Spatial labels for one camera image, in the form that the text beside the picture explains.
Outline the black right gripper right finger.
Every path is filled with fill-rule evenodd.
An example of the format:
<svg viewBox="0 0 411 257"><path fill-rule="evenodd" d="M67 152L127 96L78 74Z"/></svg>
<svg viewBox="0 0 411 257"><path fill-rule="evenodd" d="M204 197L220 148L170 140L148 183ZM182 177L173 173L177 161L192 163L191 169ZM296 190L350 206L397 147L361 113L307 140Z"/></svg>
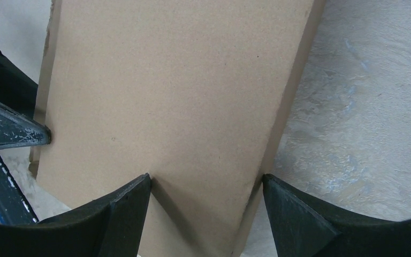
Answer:
<svg viewBox="0 0 411 257"><path fill-rule="evenodd" d="M264 174L262 183L278 256L411 256L411 219L354 213L272 174Z"/></svg>

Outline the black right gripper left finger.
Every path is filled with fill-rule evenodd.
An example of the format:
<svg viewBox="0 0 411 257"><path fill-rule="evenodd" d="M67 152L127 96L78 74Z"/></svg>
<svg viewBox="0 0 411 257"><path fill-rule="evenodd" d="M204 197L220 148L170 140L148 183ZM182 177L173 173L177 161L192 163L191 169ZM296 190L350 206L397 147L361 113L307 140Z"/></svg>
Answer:
<svg viewBox="0 0 411 257"><path fill-rule="evenodd" d="M36 224L0 224L0 256L137 256L150 191L146 173Z"/></svg>

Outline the brown cardboard box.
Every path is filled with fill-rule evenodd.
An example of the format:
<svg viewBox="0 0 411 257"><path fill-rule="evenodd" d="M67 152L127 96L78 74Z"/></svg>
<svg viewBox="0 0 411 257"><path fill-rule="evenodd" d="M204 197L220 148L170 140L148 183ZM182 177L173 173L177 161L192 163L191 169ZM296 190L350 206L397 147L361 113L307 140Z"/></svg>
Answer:
<svg viewBox="0 0 411 257"><path fill-rule="evenodd" d="M153 180L142 256L240 256L324 1L53 1L36 181L75 208Z"/></svg>

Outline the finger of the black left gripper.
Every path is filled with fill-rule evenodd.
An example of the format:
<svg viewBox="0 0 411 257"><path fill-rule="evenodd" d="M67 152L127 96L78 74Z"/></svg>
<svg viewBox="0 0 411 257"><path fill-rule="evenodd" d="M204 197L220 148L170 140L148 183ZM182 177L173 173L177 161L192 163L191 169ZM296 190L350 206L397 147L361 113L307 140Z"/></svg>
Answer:
<svg viewBox="0 0 411 257"><path fill-rule="evenodd" d="M50 142L51 131L46 126L0 103L0 150Z"/></svg>
<svg viewBox="0 0 411 257"><path fill-rule="evenodd" d="M0 51L0 103L33 118L38 84Z"/></svg>

